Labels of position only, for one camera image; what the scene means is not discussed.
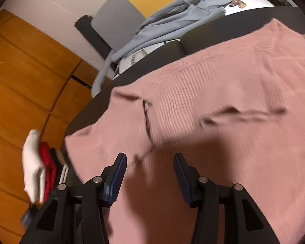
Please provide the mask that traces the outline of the pink knit sweater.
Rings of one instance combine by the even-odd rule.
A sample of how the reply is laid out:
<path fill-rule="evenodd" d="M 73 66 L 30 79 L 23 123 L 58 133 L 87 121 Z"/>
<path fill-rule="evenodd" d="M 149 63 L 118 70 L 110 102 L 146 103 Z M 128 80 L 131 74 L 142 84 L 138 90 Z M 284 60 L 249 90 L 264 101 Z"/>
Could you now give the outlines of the pink knit sweater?
<path fill-rule="evenodd" d="M 280 243 L 305 235 L 305 35 L 278 20 L 203 49 L 130 85 L 107 111 L 65 138 L 83 182 L 128 164 L 107 218 L 110 243 L 189 243 L 196 211 L 173 168 L 242 184 Z"/>

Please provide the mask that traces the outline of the light grey folded garment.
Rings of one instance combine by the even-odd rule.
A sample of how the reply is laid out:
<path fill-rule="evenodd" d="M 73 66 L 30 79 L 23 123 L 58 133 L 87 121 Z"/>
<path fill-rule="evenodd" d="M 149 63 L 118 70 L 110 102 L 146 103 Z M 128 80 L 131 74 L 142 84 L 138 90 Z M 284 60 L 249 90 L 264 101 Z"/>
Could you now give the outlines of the light grey folded garment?
<path fill-rule="evenodd" d="M 57 154 L 57 159 L 62 166 L 62 171 L 61 171 L 61 174 L 60 174 L 60 177 L 59 177 L 59 184 L 66 183 L 66 179 L 67 179 L 68 172 L 69 172 L 69 166 L 66 163 L 64 155 L 60 150 L 58 150 L 56 152 L 56 154 Z"/>

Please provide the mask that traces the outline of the black folded garment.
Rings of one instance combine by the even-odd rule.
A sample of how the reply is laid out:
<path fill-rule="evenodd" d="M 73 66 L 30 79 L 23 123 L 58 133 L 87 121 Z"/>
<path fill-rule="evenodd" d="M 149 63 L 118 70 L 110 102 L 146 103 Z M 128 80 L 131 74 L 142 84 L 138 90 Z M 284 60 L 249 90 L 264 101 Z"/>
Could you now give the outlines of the black folded garment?
<path fill-rule="evenodd" d="M 54 164 L 56 166 L 55 186 L 58 186 L 63 166 L 62 166 L 62 164 L 60 163 L 60 161 L 57 158 L 56 150 L 54 148 L 50 148 L 49 151 L 50 151 L 50 154 L 51 154 L 51 156 L 53 158 Z"/>

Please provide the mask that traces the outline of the red folded garment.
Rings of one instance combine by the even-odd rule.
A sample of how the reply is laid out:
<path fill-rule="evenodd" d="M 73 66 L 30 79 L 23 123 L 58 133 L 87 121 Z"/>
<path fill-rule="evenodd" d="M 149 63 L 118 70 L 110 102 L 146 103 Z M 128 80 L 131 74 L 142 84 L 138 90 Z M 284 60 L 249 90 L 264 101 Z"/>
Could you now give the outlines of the red folded garment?
<path fill-rule="evenodd" d="M 43 162 L 43 165 L 45 167 L 45 187 L 44 187 L 44 198 L 43 201 L 45 202 L 52 191 L 55 188 L 56 183 L 56 175 L 57 175 L 57 166 L 54 160 L 54 157 L 52 157 L 52 154 L 50 152 L 50 147 L 47 142 L 40 142 L 39 143 L 39 154 L 40 158 Z"/>

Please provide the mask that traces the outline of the light blue grey hoodie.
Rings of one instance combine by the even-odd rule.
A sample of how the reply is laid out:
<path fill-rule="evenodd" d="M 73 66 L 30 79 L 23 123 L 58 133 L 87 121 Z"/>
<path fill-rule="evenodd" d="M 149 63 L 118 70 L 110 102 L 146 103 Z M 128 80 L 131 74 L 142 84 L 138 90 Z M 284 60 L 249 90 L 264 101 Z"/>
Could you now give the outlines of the light blue grey hoodie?
<path fill-rule="evenodd" d="M 179 39 L 197 26 L 223 17 L 230 3 L 231 0 L 175 0 L 148 17 L 111 60 L 116 63 L 144 47 Z"/>

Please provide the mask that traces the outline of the grey yellow blue chair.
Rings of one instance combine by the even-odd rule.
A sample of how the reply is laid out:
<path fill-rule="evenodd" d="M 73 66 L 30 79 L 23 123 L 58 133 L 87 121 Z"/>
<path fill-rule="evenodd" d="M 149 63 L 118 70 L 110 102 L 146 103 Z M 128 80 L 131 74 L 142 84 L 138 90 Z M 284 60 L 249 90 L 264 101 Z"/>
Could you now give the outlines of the grey yellow blue chair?
<path fill-rule="evenodd" d="M 112 62 L 112 55 L 125 46 L 137 28 L 148 17 L 175 0 L 107 0 L 91 20 L 92 29 L 109 46 L 104 65 L 94 80 L 91 95 L 96 96 Z M 296 7 L 293 0 L 277 0 L 286 6 Z"/>

